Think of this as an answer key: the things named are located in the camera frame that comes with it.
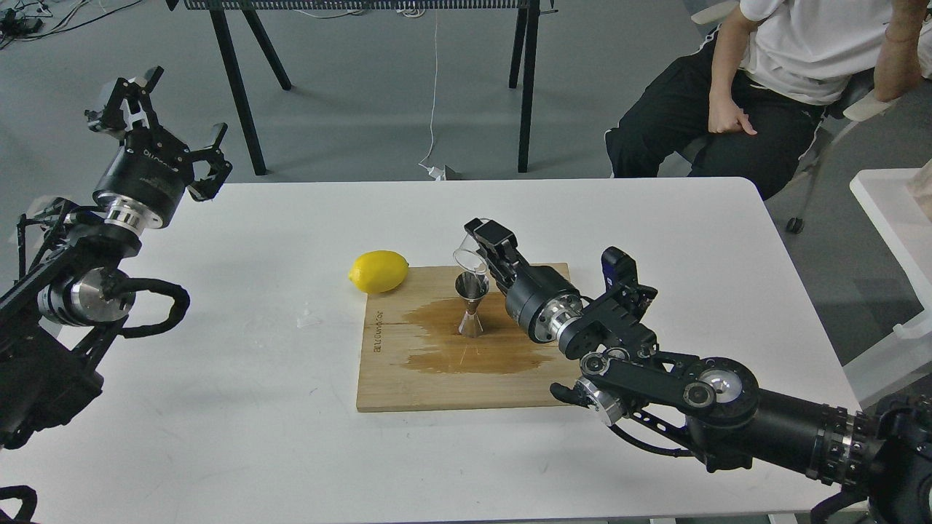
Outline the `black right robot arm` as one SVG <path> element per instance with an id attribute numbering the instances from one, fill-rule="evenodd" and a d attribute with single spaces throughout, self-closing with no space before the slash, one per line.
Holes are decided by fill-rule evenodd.
<path id="1" fill-rule="evenodd" d="M 661 351 L 641 321 L 657 291 L 618 248 L 602 253 L 605 292 L 589 299 L 552 266 L 529 264 L 499 223 L 475 218 L 464 229 L 516 324 L 579 362 L 573 386 L 550 385 L 556 400 L 591 409 L 639 450 L 692 456 L 710 473 L 760 460 L 839 485 L 813 507 L 813 523 L 860 501 L 877 523 L 930 522 L 927 397 L 889 395 L 867 416 L 763 390 L 741 362 Z"/>

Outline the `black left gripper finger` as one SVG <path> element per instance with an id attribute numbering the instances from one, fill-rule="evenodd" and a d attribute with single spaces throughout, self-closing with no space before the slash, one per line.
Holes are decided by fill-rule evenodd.
<path id="1" fill-rule="evenodd" d="M 192 199 L 196 202 L 216 198 L 231 173 L 232 164 L 226 161 L 221 150 L 221 143 L 228 129 L 229 125 L 224 122 L 214 124 L 209 145 L 186 153 L 186 162 L 191 166 L 198 162 L 206 162 L 209 167 L 206 176 L 193 180 L 187 186 Z"/>
<path id="2" fill-rule="evenodd" d="M 157 65 L 140 78 L 119 77 L 113 85 L 104 86 L 98 100 L 100 108 L 84 111 L 87 128 L 91 132 L 105 132 L 117 139 L 137 128 L 159 134 L 161 126 L 150 94 L 163 73 L 163 67 Z"/>

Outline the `person's right hand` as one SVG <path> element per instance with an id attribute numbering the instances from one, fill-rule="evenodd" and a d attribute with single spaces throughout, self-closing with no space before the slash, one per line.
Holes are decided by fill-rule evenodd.
<path id="1" fill-rule="evenodd" d="M 712 92 L 709 95 L 708 131 L 713 134 L 743 132 L 756 135 L 749 115 L 739 106 L 729 93 Z"/>

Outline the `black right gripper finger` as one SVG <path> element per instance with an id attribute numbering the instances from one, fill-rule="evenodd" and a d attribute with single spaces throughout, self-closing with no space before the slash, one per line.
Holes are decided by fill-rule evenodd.
<path id="1" fill-rule="evenodd" d="M 464 225 L 465 232 L 472 234 L 482 246 L 490 269 L 516 271 L 522 262 L 517 251 L 515 233 L 487 218 L 474 218 Z"/>

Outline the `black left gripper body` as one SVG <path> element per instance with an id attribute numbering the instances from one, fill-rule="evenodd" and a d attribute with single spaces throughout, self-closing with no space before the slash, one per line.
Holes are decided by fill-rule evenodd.
<path id="1" fill-rule="evenodd" d="M 194 180 L 191 164 L 183 159 L 189 146 L 167 130 L 159 137 L 153 130 L 130 130 L 119 144 L 93 190 L 94 202 L 108 207 L 119 199 L 133 200 L 146 208 L 146 228 L 166 228 Z"/>

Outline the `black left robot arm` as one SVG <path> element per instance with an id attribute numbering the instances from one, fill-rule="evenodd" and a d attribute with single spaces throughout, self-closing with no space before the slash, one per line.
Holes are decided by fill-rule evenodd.
<path id="1" fill-rule="evenodd" d="M 94 189 L 93 205 L 56 198 L 17 222 L 19 279 L 2 296 L 2 448 L 23 447 L 34 432 L 69 424 L 102 394 L 97 366 L 117 336 L 143 338 L 179 325 L 189 292 L 119 270 L 136 256 L 146 229 L 170 225 L 182 200 L 213 199 L 231 172 L 220 145 L 192 149 L 157 119 L 150 94 L 163 68 L 117 79 L 93 132 L 119 140 L 119 152 Z"/>

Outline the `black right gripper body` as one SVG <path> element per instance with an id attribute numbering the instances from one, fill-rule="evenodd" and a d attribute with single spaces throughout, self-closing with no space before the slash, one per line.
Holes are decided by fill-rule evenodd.
<path id="1" fill-rule="evenodd" d="M 552 266 L 529 265 L 522 256 L 503 262 L 497 279 L 506 312 L 535 343 L 557 341 L 583 314 L 577 288 Z"/>

